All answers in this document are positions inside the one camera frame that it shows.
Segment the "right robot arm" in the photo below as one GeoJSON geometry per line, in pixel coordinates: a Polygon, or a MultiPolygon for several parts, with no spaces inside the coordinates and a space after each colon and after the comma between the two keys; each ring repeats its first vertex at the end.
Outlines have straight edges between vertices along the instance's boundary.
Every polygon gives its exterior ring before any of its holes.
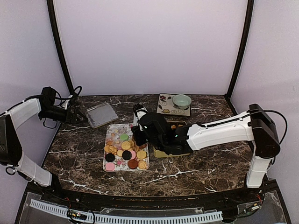
{"type": "Polygon", "coordinates": [[[270,110],[258,104],[228,119],[210,123],[196,122],[171,128],[162,114],[149,112],[141,104],[133,107],[134,125],[131,128],[138,146],[151,144],[167,155],[189,154],[203,148],[236,141],[254,142],[253,158],[247,173],[246,186],[238,198],[249,202],[256,196],[256,188],[262,185],[268,166],[280,152],[280,141],[270,110]]]}

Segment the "floral cookie tray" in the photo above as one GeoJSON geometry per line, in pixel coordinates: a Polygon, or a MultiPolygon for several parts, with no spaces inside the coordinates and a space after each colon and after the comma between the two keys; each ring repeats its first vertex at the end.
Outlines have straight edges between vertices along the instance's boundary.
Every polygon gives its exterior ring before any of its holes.
{"type": "Polygon", "coordinates": [[[128,161],[122,158],[123,149],[121,148],[122,140],[120,140],[120,135],[126,133],[128,135],[128,140],[131,143],[131,150],[136,152],[136,158],[134,160],[142,160],[146,161],[148,169],[150,167],[150,158],[149,158],[149,149],[148,145],[144,144],[142,146],[137,146],[133,133],[131,131],[132,124],[112,124],[107,128],[106,138],[105,138],[105,146],[104,146],[104,160],[103,160],[103,170],[106,171],[105,165],[107,161],[105,160],[105,156],[108,153],[113,153],[115,155],[115,160],[113,163],[115,164],[115,169],[113,171],[108,172],[121,172],[121,171],[143,171],[144,169],[130,169],[128,167],[128,161]]]}

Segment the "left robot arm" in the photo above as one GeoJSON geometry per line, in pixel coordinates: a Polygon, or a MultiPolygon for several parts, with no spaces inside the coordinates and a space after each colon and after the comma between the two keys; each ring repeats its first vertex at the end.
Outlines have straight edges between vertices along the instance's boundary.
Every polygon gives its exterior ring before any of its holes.
{"type": "Polygon", "coordinates": [[[86,122],[86,116],[79,110],[73,109],[82,87],[76,87],[70,96],[63,98],[52,87],[44,87],[39,95],[29,96],[12,106],[0,115],[0,164],[5,172],[14,176],[18,174],[26,181],[48,189],[47,195],[55,203],[63,203],[66,193],[60,189],[58,177],[43,169],[30,158],[43,140],[38,134],[40,128],[29,128],[38,121],[52,120],[55,124],[79,124],[86,122]]]}

